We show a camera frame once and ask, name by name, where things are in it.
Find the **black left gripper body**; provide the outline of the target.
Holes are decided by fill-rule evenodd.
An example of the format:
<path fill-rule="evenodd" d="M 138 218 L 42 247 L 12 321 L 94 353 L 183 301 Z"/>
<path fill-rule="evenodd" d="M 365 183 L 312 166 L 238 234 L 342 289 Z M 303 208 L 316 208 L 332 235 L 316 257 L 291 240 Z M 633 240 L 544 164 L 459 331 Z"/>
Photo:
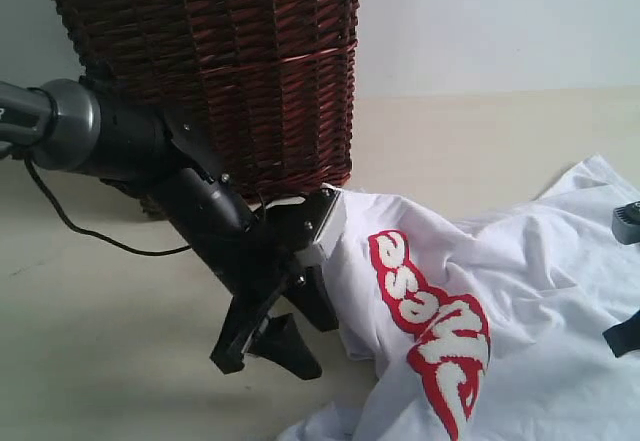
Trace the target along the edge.
<path fill-rule="evenodd" d="M 289 301 L 289 288 L 309 267 L 296 256 L 311 240 L 312 225 L 305 226 L 305 221 L 317 223 L 322 206 L 319 195 L 306 195 L 299 204 L 272 206 L 250 231 L 230 243 L 220 278 L 232 300 L 210 354 L 221 372 L 244 369 L 253 337 L 269 317 L 275 318 L 271 308 L 282 297 Z"/>

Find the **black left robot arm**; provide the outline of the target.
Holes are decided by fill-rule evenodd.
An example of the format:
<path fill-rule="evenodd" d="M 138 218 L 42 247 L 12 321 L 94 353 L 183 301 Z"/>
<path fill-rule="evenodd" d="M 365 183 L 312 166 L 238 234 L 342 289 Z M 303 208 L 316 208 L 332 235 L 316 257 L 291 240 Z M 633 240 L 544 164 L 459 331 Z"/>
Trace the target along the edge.
<path fill-rule="evenodd" d="M 241 371 L 253 355 L 303 380 L 320 377 L 293 316 L 271 308 L 285 298 L 317 330 L 338 327 L 322 267 L 345 225 L 340 190 L 324 186 L 293 204 L 251 208 L 185 114 L 66 79 L 2 85 L 1 154 L 22 160 L 30 175 L 91 176 L 155 203 L 231 294 L 210 355 L 221 372 Z"/>

